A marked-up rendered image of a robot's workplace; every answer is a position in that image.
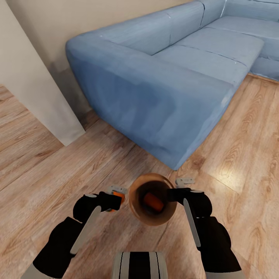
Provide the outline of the trash can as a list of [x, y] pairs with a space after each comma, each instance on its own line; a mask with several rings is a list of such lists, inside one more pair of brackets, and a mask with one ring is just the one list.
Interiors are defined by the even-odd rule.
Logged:
[[[175, 189], [169, 179], [158, 173], [146, 173], [138, 177], [129, 192], [129, 205], [133, 215], [148, 226], [167, 223], [174, 216], [178, 203], [167, 200], [167, 189], [170, 188]], [[147, 191], [162, 199], [164, 206], [161, 212], [156, 212], [142, 200]]]

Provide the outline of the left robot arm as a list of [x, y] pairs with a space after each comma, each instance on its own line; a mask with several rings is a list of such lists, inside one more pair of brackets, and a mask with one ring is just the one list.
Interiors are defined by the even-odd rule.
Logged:
[[20, 279], [62, 279], [102, 211], [119, 210], [122, 197], [127, 194], [123, 186], [109, 183], [105, 192], [84, 194], [73, 208], [73, 220], [67, 217], [51, 232], [48, 243], [27, 268]]

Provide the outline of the robot trunk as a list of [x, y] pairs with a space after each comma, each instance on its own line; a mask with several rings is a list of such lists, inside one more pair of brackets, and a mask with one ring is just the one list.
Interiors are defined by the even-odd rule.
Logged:
[[111, 279], [168, 279], [167, 265], [161, 251], [118, 251]]

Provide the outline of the can of soda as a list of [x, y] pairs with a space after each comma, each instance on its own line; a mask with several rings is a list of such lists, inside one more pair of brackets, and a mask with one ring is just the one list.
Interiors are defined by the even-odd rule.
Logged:
[[161, 212], [164, 202], [159, 197], [155, 196], [150, 191], [147, 191], [142, 199], [147, 205], [149, 205], [156, 212]]
[[[121, 204], [125, 201], [125, 194], [121, 194], [121, 193], [116, 193], [116, 192], [114, 192], [114, 195], [119, 196], [119, 197], [122, 197]], [[106, 211], [106, 212], [112, 212], [112, 211], [115, 211], [115, 210], [109, 208], [109, 209], [107, 209], [107, 210], [105, 210], [105, 211]]]

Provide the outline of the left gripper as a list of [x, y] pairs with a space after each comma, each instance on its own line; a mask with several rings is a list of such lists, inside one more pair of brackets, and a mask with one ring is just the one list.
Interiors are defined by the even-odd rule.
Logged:
[[107, 207], [105, 210], [107, 210], [109, 208], [114, 209], [114, 210], [120, 209], [122, 197], [119, 197], [116, 195], [110, 195], [110, 194], [107, 194], [102, 191], [99, 193], [99, 195], [104, 196], [107, 199]]

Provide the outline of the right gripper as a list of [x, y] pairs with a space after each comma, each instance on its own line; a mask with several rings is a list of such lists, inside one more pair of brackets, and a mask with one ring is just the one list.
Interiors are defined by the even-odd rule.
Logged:
[[179, 196], [180, 196], [180, 193], [185, 191], [185, 190], [191, 190], [191, 189], [190, 188], [181, 188], [181, 189], [170, 188], [170, 189], [167, 189], [167, 200], [169, 202], [179, 202], [179, 203], [181, 203], [179, 201]]

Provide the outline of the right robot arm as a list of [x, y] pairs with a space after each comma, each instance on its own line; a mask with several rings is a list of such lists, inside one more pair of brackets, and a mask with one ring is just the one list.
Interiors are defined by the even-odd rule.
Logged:
[[203, 191], [185, 188], [193, 184], [192, 177], [176, 178], [176, 188], [167, 189], [169, 202], [181, 203], [193, 234], [207, 279], [246, 279], [231, 250], [231, 238], [226, 228], [212, 214], [212, 204]]

